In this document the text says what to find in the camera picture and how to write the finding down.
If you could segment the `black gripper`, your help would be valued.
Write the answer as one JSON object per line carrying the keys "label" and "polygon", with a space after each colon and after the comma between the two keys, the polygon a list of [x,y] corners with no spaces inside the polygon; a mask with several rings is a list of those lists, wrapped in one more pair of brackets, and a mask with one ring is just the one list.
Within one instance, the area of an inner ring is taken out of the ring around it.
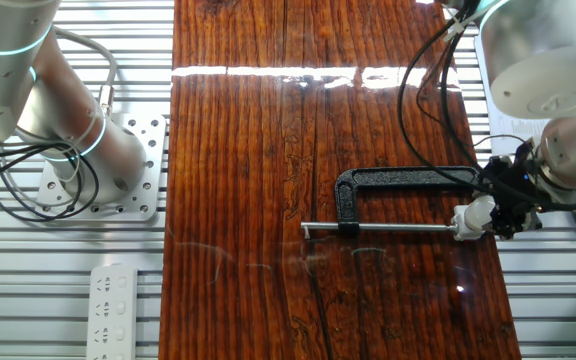
{"label": "black gripper", "polygon": [[[512,197],[511,191],[497,187],[503,184],[502,176],[511,169],[509,186],[524,197],[538,198],[539,191],[530,173],[535,150],[534,143],[528,140],[517,148],[513,163],[509,155],[492,156],[479,173],[478,184],[488,195]],[[496,199],[490,216],[490,230],[503,239],[511,239],[518,232],[543,228],[537,215],[537,206],[524,198],[514,201]]]}

